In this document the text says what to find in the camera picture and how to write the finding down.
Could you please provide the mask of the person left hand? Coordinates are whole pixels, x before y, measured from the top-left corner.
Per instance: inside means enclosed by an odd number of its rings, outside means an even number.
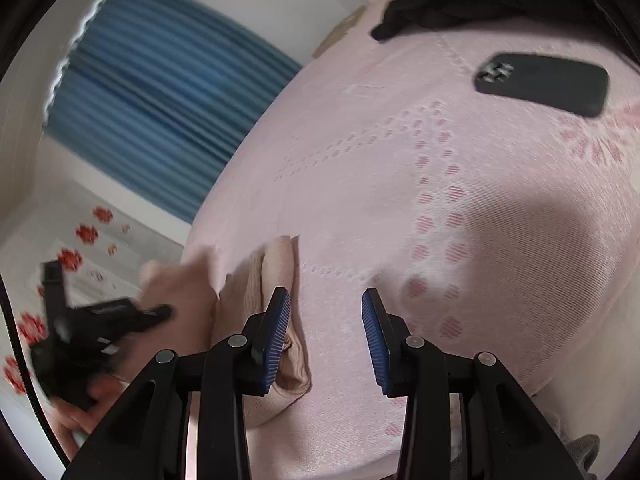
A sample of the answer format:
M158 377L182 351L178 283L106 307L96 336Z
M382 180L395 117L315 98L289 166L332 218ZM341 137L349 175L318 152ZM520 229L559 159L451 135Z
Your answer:
M78 452L74 433L91 434L98 423L113 406L124 391L124 384L113 375L101 375L90 382L88 395L96 404L88 411L58 398L51 400L52 412L49 416L52 431L62 446L67 458L71 460Z

